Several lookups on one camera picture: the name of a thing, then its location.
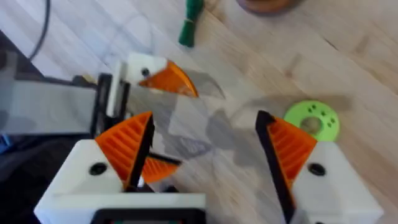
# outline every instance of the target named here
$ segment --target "wooden surface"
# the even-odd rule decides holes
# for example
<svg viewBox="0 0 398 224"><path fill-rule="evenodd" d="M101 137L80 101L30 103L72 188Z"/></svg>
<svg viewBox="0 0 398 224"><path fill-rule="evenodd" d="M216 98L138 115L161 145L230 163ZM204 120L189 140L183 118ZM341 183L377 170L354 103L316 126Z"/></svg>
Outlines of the wooden surface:
<svg viewBox="0 0 398 224"><path fill-rule="evenodd" d="M0 2L0 29L25 54L40 34L42 2ZM396 0L307 0L271 18L207 0L191 50L177 43L184 14L184 0L54 0L34 64L71 79L138 51L209 74L198 76L200 100L135 88L129 104L154 111L154 148L186 160L172 181L207 194L209 223L280 223L255 111L282 116L296 101L324 101L340 116L338 144L385 209L380 223L398 222Z"/></svg>

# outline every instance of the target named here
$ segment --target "green disc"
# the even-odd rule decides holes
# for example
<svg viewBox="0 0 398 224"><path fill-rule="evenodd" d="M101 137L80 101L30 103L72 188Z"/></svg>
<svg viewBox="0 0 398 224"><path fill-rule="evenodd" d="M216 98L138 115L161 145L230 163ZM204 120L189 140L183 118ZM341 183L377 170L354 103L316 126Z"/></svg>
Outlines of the green disc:
<svg viewBox="0 0 398 224"><path fill-rule="evenodd" d="M307 118L318 118L320 128L315 134L311 134L318 141L334 141L340 131L340 121L336 111L330 106L316 101L305 100L294 104L285 114L285 121L301 128L302 122Z"/></svg>

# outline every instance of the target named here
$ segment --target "screw hole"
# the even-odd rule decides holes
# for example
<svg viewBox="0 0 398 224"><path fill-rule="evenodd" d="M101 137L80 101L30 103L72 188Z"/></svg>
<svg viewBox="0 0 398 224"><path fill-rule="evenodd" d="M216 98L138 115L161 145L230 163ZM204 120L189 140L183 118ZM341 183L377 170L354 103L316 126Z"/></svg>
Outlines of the screw hole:
<svg viewBox="0 0 398 224"><path fill-rule="evenodd" d="M142 76L144 76L144 77L148 77L148 76L150 75L150 71L148 70L148 68L143 68L143 69L141 70L141 74L142 74Z"/></svg>
<svg viewBox="0 0 398 224"><path fill-rule="evenodd" d="M103 174L108 166L103 163L103 162L97 162L94 165L90 167L90 170L88 171L90 175L101 175Z"/></svg>
<svg viewBox="0 0 398 224"><path fill-rule="evenodd" d="M308 165L308 170L317 176L324 176L326 175L326 169L319 163L311 163Z"/></svg>

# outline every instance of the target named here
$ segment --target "black stripe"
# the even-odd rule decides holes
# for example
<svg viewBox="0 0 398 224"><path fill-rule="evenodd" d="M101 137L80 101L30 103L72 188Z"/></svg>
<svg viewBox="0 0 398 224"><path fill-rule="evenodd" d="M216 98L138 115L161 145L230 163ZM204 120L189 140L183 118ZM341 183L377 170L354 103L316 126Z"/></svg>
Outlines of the black stripe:
<svg viewBox="0 0 398 224"><path fill-rule="evenodd" d="M129 181L130 188L137 188L139 176L141 175L142 169L144 168L145 159L149 154L149 149L150 145L152 144L152 140L154 138L154 133L155 133L154 118L151 115L146 125L141 145L139 146L136 161L134 162L134 167L132 168L131 171L130 181Z"/></svg>
<svg viewBox="0 0 398 224"><path fill-rule="evenodd" d="M290 223L295 207L267 130L267 126L273 122L275 122L275 119L272 115L265 111L259 111L256 120L256 131L267 156L268 166L271 170L272 179L274 180L275 189L278 194L279 203L282 207L286 223Z"/></svg>
<svg viewBox="0 0 398 224"><path fill-rule="evenodd" d="M96 136L96 130L101 123L105 122L105 110L108 105L108 95L111 88L112 75L101 74L98 78L96 89L93 118L91 120L90 135L92 138Z"/></svg>
<svg viewBox="0 0 398 224"><path fill-rule="evenodd" d="M119 116L118 116L119 122L124 121L124 117L126 115L127 101L129 99L129 93L130 93L130 83L122 82L121 85L123 89L123 95L120 104Z"/></svg>
<svg viewBox="0 0 398 224"><path fill-rule="evenodd" d="M163 156L163 155L159 155L159 154L156 154L156 153L154 153L154 152L150 152L148 156L151 157L151 158L153 158L153 159L158 159L158 160L160 160L160 161L164 161L164 162L168 162L168 163L170 163L170 164L174 164L174 165L176 165L176 166L179 166L179 165L181 165L181 163L182 163L180 160L172 159L172 158L170 158L170 157L166 157L166 156Z"/></svg>

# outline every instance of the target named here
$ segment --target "orange triangular piece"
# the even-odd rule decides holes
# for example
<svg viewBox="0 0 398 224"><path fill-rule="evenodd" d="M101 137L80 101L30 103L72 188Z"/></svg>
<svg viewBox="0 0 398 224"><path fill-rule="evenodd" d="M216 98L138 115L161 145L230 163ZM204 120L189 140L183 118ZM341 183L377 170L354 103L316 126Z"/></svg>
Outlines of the orange triangular piece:
<svg viewBox="0 0 398 224"><path fill-rule="evenodd" d="M125 187L130 183L137 158L143 162L149 153L154 131L152 126L152 112L146 112L113 126L95 139Z"/></svg>
<svg viewBox="0 0 398 224"><path fill-rule="evenodd" d="M173 174L178 167L178 164L147 157L144 169L142 170L142 177L145 183L157 182Z"/></svg>
<svg viewBox="0 0 398 224"><path fill-rule="evenodd" d="M267 130L286 184L292 183L313 151L317 140L305 131L274 117Z"/></svg>
<svg viewBox="0 0 398 224"><path fill-rule="evenodd" d="M198 97L198 92L187 74L175 63L168 61L163 71L139 83L140 86Z"/></svg>

